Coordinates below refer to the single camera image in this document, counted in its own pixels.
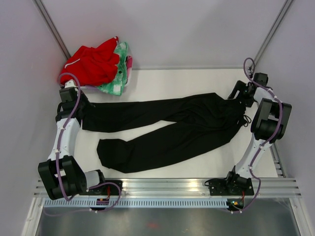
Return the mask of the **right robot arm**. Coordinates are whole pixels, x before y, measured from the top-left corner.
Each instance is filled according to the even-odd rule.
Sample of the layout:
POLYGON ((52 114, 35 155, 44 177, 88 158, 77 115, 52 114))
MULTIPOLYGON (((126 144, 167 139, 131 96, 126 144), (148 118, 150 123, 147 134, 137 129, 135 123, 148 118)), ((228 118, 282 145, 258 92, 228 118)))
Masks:
POLYGON ((281 102, 267 83, 267 74, 255 73, 247 84, 238 81, 228 97, 240 99, 247 107, 251 107, 254 102, 258 104, 251 122, 252 138, 249 146, 224 181, 225 191, 230 196, 254 195, 253 171, 265 151, 284 136, 288 124, 292 106, 281 102))

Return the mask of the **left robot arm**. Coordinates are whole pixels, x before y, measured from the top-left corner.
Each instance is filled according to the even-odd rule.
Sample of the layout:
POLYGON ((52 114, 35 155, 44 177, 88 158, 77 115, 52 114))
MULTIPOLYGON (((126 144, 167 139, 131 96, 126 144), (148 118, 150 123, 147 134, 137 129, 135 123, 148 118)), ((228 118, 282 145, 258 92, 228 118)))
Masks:
POLYGON ((83 172, 74 158, 75 144, 81 128, 83 109, 90 102, 76 87, 59 91, 61 103, 57 108, 57 134, 53 149, 45 162, 38 164, 38 173, 51 200, 65 199, 87 193, 102 195, 107 183, 101 170, 83 172))

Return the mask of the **black trousers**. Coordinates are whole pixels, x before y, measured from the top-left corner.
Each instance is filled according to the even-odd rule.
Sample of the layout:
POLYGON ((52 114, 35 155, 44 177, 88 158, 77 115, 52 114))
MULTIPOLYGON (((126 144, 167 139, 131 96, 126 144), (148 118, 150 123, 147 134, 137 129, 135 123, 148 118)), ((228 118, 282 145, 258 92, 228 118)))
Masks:
POLYGON ((177 164, 229 143, 247 122, 239 99, 216 93, 184 98, 120 103, 92 103, 82 128, 114 133, 166 121, 168 125, 130 141, 101 139, 101 164, 124 174, 177 164))

